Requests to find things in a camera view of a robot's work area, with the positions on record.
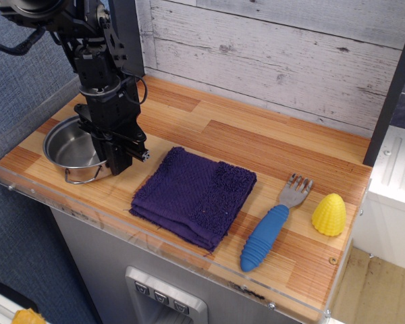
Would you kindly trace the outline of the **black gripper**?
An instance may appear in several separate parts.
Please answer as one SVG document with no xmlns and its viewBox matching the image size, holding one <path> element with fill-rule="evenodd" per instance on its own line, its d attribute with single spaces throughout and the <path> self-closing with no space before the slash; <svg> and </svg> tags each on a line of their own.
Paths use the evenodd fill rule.
<svg viewBox="0 0 405 324">
<path fill-rule="evenodd" d="M 132 157 L 146 161 L 146 134 L 137 122 L 141 113 L 137 86 L 124 84 L 103 96 L 84 96 L 86 103 L 77 104 L 74 111 L 82 129 L 90 134 L 99 161 L 108 162 L 112 175 L 131 166 Z"/>
</svg>

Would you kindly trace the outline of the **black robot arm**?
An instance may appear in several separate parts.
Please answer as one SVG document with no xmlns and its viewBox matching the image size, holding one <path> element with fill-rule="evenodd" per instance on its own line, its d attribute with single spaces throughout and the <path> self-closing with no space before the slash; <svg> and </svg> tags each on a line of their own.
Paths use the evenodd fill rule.
<svg viewBox="0 0 405 324">
<path fill-rule="evenodd" d="M 111 14 L 101 1 L 0 1 L 1 15 L 18 26 L 33 29 L 14 47 L 0 51 L 27 54 L 44 33 L 60 45 L 80 80 L 86 104 L 78 104 L 79 127 L 92 139 L 95 152 L 114 176 L 146 161 L 146 134 L 137 123 L 144 97 L 137 82 L 143 72 L 132 71 L 139 60 L 120 41 Z"/>
</svg>

